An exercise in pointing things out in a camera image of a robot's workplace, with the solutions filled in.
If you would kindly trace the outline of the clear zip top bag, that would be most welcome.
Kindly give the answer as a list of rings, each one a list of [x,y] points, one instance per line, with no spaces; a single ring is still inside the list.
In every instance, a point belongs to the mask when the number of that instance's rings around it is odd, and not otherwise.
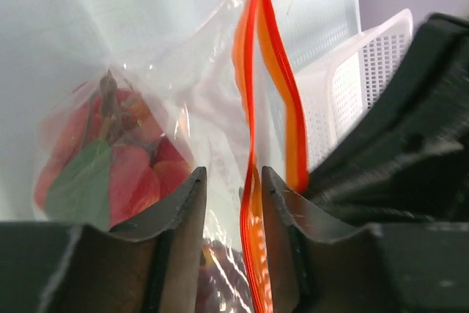
[[[203,167],[207,171],[207,185],[217,154],[211,150],[197,160],[201,151],[197,141],[205,141],[213,149],[219,138],[226,139],[245,173],[240,236],[254,312],[274,312],[261,200],[262,114],[255,99],[262,86],[254,74],[256,54],[261,54],[270,80],[284,101],[287,184],[296,191],[302,191],[309,178],[303,107],[272,0],[225,3],[211,21],[215,29],[203,34],[202,41],[189,52],[176,56],[172,65],[158,63],[149,68],[149,76],[160,82],[158,88],[127,77],[120,69],[106,72],[116,73],[138,91],[160,101],[169,115],[167,128],[186,140],[194,169]]]

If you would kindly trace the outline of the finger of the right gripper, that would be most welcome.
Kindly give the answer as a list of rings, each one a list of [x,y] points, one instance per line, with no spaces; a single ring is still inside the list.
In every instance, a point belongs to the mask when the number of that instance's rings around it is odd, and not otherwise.
[[[378,101],[303,194],[350,224],[467,221],[468,21],[423,22]]]

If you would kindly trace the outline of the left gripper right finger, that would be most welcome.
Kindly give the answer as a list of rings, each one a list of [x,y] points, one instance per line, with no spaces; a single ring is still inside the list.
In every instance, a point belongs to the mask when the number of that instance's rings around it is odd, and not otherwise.
[[[466,312],[466,223],[352,227],[262,170],[275,312]]]

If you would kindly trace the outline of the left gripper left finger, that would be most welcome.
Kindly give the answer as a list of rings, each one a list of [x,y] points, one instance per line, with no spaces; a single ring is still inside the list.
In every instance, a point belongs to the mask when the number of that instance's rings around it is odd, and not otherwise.
[[[104,232],[60,222],[1,224],[3,312],[192,312],[207,171]]]

